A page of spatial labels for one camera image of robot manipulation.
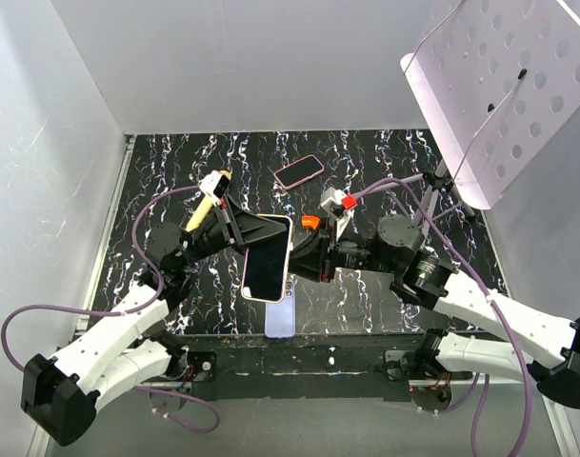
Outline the phone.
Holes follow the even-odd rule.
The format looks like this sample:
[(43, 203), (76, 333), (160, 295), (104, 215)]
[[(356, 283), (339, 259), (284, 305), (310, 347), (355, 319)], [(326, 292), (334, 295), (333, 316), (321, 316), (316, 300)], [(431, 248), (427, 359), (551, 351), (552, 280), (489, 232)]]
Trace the phone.
[(285, 294), (293, 222), (286, 215), (263, 214), (284, 230), (246, 251), (241, 295), (247, 300), (279, 303)]
[(300, 186), (321, 174), (324, 166), (314, 155), (305, 156), (276, 171), (273, 176), (282, 189), (289, 190)]

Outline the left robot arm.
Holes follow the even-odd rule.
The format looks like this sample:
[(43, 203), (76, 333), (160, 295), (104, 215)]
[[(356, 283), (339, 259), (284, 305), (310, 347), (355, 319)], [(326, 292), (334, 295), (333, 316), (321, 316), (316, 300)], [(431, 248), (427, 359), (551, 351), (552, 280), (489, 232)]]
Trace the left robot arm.
[(190, 355), (164, 321), (190, 295), (193, 266), (234, 248), (246, 256), (249, 298), (276, 303), (284, 293), (291, 232), (289, 217), (256, 215), (229, 197), (191, 231), (168, 221), (154, 226), (146, 249), (149, 269), (125, 298), (66, 347), (25, 364), (21, 408), (66, 447), (106, 405), (143, 382), (191, 380), (205, 360)]

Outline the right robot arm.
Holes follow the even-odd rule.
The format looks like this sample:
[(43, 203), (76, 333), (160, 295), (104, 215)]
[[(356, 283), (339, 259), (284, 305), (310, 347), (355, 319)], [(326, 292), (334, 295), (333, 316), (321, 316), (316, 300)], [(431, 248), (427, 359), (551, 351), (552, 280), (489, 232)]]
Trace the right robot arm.
[(466, 272), (421, 247), (423, 233), (403, 215), (381, 218), (370, 239), (339, 235), (328, 217), (304, 216), (308, 237), (293, 249), (290, 272), (330, 282), (337, 269), (390, 276), (390, 290), (404, 303), (464, 320), (494, 335), (472, 341), (447, 330), (430, 330), (401, 366), (437, 378), (474, 371), (533, 381), (552, 401), (580, 409), (580, 317), (570, 320), (521, 304), (482, 287)]

